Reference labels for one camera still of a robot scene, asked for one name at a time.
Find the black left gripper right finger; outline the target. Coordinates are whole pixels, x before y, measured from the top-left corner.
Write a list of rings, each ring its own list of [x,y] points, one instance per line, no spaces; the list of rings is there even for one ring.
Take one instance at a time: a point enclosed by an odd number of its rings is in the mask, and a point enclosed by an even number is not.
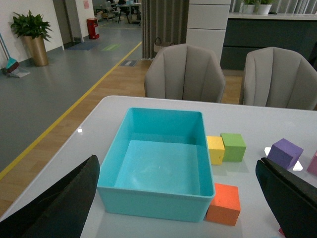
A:
[[[256,164],[264,197],[287,238],[317,236],[317,188],[268,158]]]

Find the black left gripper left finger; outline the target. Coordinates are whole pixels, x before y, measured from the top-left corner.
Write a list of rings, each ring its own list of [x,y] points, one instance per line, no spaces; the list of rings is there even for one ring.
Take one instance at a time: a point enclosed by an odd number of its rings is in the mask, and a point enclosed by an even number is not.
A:
[[[95,197],[100,164],[92,155],[0,223],[2,238],[78,238]]]

